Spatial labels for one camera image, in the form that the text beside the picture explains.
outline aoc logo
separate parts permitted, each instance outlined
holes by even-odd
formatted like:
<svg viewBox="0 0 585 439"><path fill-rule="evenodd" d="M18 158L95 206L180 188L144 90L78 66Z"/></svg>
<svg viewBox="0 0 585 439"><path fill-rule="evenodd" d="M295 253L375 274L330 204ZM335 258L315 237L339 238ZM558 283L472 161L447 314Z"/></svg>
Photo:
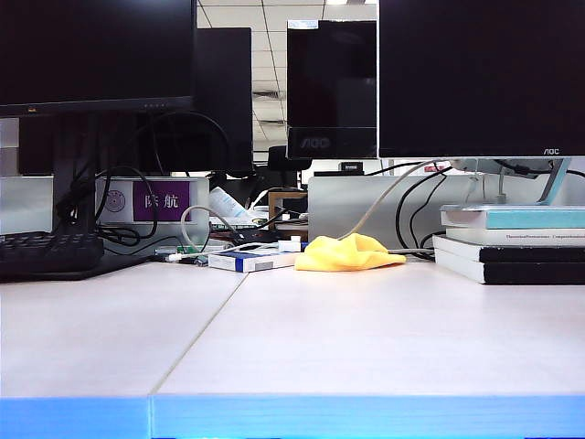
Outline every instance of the aoc logo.
<svg viewBox="0 0 585 439"><path fill-rule="evenodd" d="M301 149L327 149L331 140L327 137L306 137L301 142Z"/></svg>

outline desk seam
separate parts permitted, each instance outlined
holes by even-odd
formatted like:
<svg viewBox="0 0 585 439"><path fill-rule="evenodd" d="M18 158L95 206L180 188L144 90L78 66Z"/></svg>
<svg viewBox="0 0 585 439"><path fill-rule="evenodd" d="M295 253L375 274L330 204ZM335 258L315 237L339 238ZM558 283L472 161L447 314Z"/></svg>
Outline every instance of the desk seam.
<svg viewBox="0 0 585 439"><path fill-rule="evenodd" d="M186 349L183 350L183 352L179 355L179 357L173 362L173 364L171 364L171 367L169 368L169 370L163 375L162 379L160 379L152 388L152 390L148 393L149 396L155 396L156 393L158 393L161 390L161 387L163 387L163 384L165 384L165 381L168 379L168 377L170 377L170 375L175 371L176 367L181 363L181 361L185 358L186 354L191 350L191 348L198 342L198 340L203 336L203 334L205 334L205 331L207 330L207 328L213 323L213 321L216 319L216 317L219 315L219 313L223 310L223 308L228 304L229 300L233 297L233 295L239 290L239 288L241 287L241 285L244 283L244 281L246 279L248 279L248 276L250 274L246 273L246 275L239 281L239 283L236 285L236 287L234 288L234 290L231 292L231 294L228 296L228 298L223 302L223 304L221 304L221 306L218 308L218 310L213 314L213 316L211 316L211 318L206 322L206 324L203 326L203 328L195 335L195 337L189 342L189 344L187 345Z"/></svg>

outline ceiling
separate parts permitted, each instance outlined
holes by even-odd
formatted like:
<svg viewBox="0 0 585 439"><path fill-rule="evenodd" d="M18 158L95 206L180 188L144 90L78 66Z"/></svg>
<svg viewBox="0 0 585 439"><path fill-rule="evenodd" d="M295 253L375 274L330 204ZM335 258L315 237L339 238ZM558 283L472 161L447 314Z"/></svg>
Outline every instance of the ceiling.
<svg viewBox="0 0 585 439"><path fill-rule="evenodd" d="M375 4L348 0L197 0L198 27L250 27L254 150L286 143L286 27L288 20L375 20Z"/></svg>

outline book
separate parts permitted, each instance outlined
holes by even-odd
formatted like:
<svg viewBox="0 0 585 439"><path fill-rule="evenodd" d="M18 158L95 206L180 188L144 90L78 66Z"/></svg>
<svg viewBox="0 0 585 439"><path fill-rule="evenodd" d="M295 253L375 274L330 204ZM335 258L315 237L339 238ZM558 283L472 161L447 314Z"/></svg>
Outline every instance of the book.
<svg viewBox="0 0 585 439"><path fill-rule="evenodd" d="M433 236L435 250L477 262L585 262L585 247L482 245Z"/></svg>
<svg viewBox="0 0 585 439"><path fill-rule="evenodd" d="M483 245L581 246L585 229L472 229L447 228L447 238Z"/></svg>
<svg viewBox="0 0 585 439"><path fill-rule="evenodd" d="M441 224L475 229L585 229L585 206L443 206Z"/></svg>
<svg viewBox="0 0 585 439"><path fill-rule="evenodd" d="M478 262L436 249L435 261L480 284L585 284L585 262Z"/></svg>
<svg viewBox="0 0 585 439"><path fill-rule="evenodd" d="M260 249L244 252L210 254L207 262L212 268L250 273L272 268L294 265L299 252L279 252L275 249Z"/></svg>

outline black monitor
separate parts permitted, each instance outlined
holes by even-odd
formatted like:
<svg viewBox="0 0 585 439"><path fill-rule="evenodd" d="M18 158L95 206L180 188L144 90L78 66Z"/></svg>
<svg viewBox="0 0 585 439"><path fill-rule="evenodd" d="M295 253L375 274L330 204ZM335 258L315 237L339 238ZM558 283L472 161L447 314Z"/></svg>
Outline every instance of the black monitor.
<svg viewBox="0 0 585 439"><path fill-rule="evenodd" d="M290 158L374 158L376 22L289 22Z"/></svg>
<svg viewBox="0 0 585 439"><path fill-rule="evenodd" d="M379 2L382 157L585 155L585 2Z"/></svg>
<svg viewBox="0 0 585 439"><path fill-rule="evenodd" d="M194 74L198 112L217 123L178 113L143 135L138 145L140 168L157 171L154 151L161 166L170 171L252 170L252 66L249 28L206 28L197 31ZM143 115L139 124L149 123Z"/></svg>
<svg viewBox="0 0 585 439"><path fill-rule="evenodd" d="M83 194L76 219L54 218L59 232L94 231L107 111L190 108L196 11L194 0L0 0L0 117L58 115L53 197L67 207Z"/></svg>

